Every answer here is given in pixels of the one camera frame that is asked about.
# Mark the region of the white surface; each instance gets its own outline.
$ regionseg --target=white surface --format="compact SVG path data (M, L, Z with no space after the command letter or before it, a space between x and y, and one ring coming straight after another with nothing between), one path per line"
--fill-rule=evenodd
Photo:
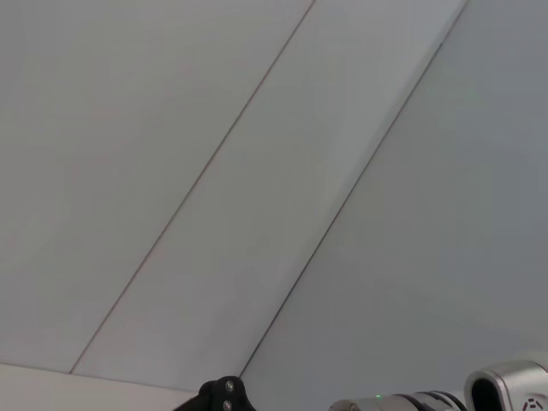
M315 3L75 371L239 373L461 5Z
M547 21L464 9L244 374L257 409L459 389L548 349Z
M2 411L171 411L194 395L0 365Z
M0 4L0 361L71 368L308 4Z

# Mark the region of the white wall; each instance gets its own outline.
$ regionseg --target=white wall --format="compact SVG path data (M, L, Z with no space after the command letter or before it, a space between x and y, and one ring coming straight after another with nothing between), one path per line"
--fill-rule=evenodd
M171 411L188 391L0 365L2 411Z
M458 390L548 348L547 21L465 8L244 373L258 409Z

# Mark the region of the black plastic part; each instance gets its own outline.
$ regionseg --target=black plastic part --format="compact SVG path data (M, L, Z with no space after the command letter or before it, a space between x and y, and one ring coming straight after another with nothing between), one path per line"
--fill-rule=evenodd
M453 394L450 394L449 392L445 392L445 391L433 391L433 392L437 392L438 394L442 394L444 396L447 396L452 402L454 402L456 404L456 406L461 410L461 411L467 411L466 410L466 407L464 406L464 404L461 402L461 400L459 400L456 396L454 396Z
M449 403L449 401L447 401L445 398L443 398L442 396L440 396L437 392L421 391L421 392L418 392L417 394L424 394L424 395L426 395L426 396L431 396L433 399L438 400L438 401L441 401L441 402L443 402L445 405L449 405L450 407L452 407L452 405Z
M226 389L228 381L232 381L234 384L232 391ZM224 411L225 401L230 401L231 411L256 411L247 398L243 381L233 376L205 383L197 396L182 404L175 411Z
M400 396L401 398L405 398L409 402L411 402L415 408L417 408L419 411L430 411L432 408L426 407L425 404L417 400L416 398L412 396L408 396L407 394L395 394L396 396Z
M471 394L476 411L503 411L497 388L491 381L484 378L476 380Z

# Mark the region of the ceiling seam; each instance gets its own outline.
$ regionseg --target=ceiling seam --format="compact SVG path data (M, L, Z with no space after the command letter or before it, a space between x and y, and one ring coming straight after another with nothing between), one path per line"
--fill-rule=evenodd
M93 343L93 340L95 340L95 337L99 334L99 332L102 330L104 324L106 323L106 321L109 319L109 317L111 316L111 314L114 312L114 310L116 309L116 306L118 305L118 303L120 302L120 300L122 299L122 297L126 294L126 292L128 291L129 287L131 286L132 282L135 280L135 278L137 277L137 274L139 274L141 268L145 265L145 263L147 262L149 256L151 255L152 251L154 250L154 248L156 248L156 246L158 245L158 243L160 242L160 240L162 239L162 237L164 236L165 232L168 230L168 228L171 226L171 223L173 223L173 221L175 220L177 214L179 213L179 211L182 209L182 207L185 205L185 203L187 202L188 198L190 197L191 193L194 191L194 189L196 188L196 186L198 186L198 183L200 182L202 176L205 174L206 170L209 168L210 164L212 163L213 159L217 156L218 152L220 151L221 147L223 146L224 142L227 140L228 136L230 135L230 133L232 132L232 130L235 128L236 124L240 121L241 117L243 116L244 112L246 111L247 107L250 105L250 103L252 102L253 98L255 97L255 95L257 94L257 92L259 91L259 89L262 87L262 85L264 84L266 78L268 77L268 75L270 74L270 72L272 71L273 67L276 65L278 59L280 58L280 56L283 54L283 52L285 51L286 47L288 46L289 42L291 41L291 39L293 38L293 36L295 35L295 33L297 32L297 29L299 28L299 26L301 25L301 23L304 21L305 17L307 16L308 12L310 11L310 9L312 8L312 6L316 3L316 0L312 0L310 2L310 5L308 6L308 8L306 9L306 11L304 12L304 14L302 15L302 17L299 19L299 22L297 23L297 25L295 26L295 28L293 29L293 31L291 32L291 34L289 35L288 39L285 41L285 43L283 44L282 46L282 49L277 53L276 55L276 58L274 59L274 61L271 63L270 67L266 70L266 73L265 75L263 76L263 78L261 79L261 81L259 82L259 84L255 87L253 93L251 94L251 96L249 97L249 99L247 100L247 102L244 104L244 106L242 107L242 109L240 110L240 113L238 114L238 116L236 117L236 119L232 122L232 125L229 127L229 130L226 132L226 134L224 135L223 139L221 140L221 142L219 143L219 145L217 146L217 148L215 149L215 152L213 152L213 154L210 156L209 160L207 161L207 163L205 164L204 168L202 169L202 171L200 172L200 174L198 175L198 177L196 178L196 180L194 181L192 187L187 191L187 193L185 194L184 198L182 199L182 202L181 204L176 208L175 212L173 213L173 215L171 216L171 218L168 220L168 223L165 225L164 229L162 230L162 232L160 233L160 235L158 236L158 238L156 239L156 241L152 244L151 248L148 250L148 252L146 253L145 255L145 258L143 258L143 260L140 262L139 266L137 267L137 270L135 270L135 273L133 274L133 276L131 276L131 278L129 279L128 283L126 284L126 286L124 287L124 289L122 290L121 294L118 296L118 298L116 299L116 301L114 302L114 304L112 305L112 307L110 308L110 310L106 313L106 315L104 316L103 320L101 321L101 323L99 324L98 328L95 330L95 332L93 333L92 337L90 338L90 340L87 342L86 346L84 347L84 349L82 350L82 352L80 353L80 355L78 356L78 358L76 359L76 362L73 364L73 366L70 368L70 371L68 372L68 374L73 374L76 367L81 363L82 359L84 358L84 356L86 355L86 352L87 350L91 347L92 343Z

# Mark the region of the white ceiling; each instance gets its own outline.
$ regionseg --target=white ceiling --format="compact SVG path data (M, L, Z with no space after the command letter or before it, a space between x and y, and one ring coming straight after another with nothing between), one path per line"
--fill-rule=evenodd
M0 361L67 372L308 0L0 4Z
M309 5L0 4L0 362L71 370ZM239 373L461 6L318 0L75 372Z
M239 374L461 5L315 3L75 371Z

